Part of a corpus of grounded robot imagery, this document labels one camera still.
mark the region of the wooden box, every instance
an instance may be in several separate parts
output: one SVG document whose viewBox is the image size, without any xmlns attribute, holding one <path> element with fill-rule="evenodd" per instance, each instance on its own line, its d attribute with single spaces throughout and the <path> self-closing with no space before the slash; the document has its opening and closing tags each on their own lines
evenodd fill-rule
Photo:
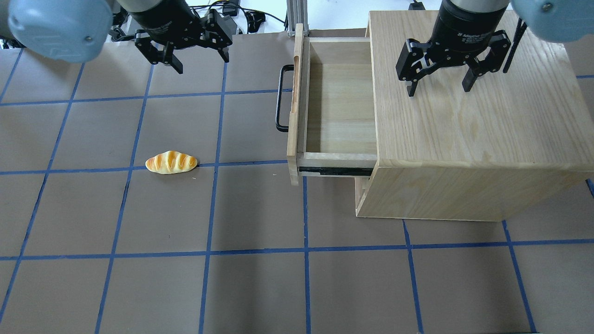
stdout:
<svg viewBox="0 0 594 334">
<path fill-rule="evenodd" d="M 296 36 L 292 182 L 355 177 L 360 217 L 495 221 L 594 175 L 594 122 L 565 49 L 530 31 L 509 73 L 465 93 L 467 68 L 440 69 L 408 97 L 396 61 L 436 16 L 373 11 L 365 38 Z M 516 21 L 507 12 L 500 29 Z"/>
</svg>

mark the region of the drawer handle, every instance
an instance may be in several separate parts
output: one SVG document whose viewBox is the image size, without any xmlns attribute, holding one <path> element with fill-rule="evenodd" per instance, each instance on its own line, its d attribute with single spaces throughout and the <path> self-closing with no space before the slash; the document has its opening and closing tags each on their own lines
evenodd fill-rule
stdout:
<svg viewBox="0 0 594 334">
<path fill-rule="evenodd" d="M 294 71 L 295 66 L 293 64 L 285 65 L 283 68 L 280 69 L 280 78 L 279 78 L 279 92 L 276 97 L 276 117 L 274 120 L 274 124 L 276 125 L 276 129 L 280 132 L 289 132 L 289 127 L 285 125 L 280 125 L 280 98 L 283 94 L 283 76 L 285 72 Z"/>
</svg>

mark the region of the light blue joint cap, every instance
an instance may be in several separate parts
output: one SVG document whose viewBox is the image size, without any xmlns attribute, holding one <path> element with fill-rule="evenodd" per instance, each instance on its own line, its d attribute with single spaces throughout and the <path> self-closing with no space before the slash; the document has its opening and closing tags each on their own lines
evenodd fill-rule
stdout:
<svg viewBox="0 0 594 334">
<path fill-rule="evenodd" d="M 31 50 L 67 62 L 97 57 L 113 22 L 105 0 L 11 0 L 8 27 Z"/>
<path fill-rule="evenodd" d="M 511 0 L 540 39 L 563 43 L 594 34 L 594 0 Z"/>
</svg>

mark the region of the toy bread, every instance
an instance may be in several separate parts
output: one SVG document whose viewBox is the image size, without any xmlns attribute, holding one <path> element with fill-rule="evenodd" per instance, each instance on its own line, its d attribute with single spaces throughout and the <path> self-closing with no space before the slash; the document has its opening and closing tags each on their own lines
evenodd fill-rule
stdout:
<svg viewBox="0 0 594 334">
<path fill-rule="evenodd" d="M 175 174 L 191 171 L 198 166 L 198 159 L 177 151 L 167 151 L 150 158 L 144 165 L 151 172 Z"/>
</svg>

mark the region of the cabinet top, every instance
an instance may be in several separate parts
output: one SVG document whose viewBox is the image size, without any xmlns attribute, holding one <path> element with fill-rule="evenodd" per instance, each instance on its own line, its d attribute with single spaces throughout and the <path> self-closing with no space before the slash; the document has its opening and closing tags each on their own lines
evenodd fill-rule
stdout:
<svg viewBox="0 0 594 334">
<path fill-rule="evenodd" d="M 465 93 L 467 67 L 442 68 L 409 97 L 396 62 L 407 38 L 429 39 L 436 16 L 369 12 L 379 166 L 594 171 L 594 122 L 565 47 L 530 29 L 507 74 L 488 73 Z M 511 38 L 516 23 L 508 11 L 499 29 Z"/>
</svg>

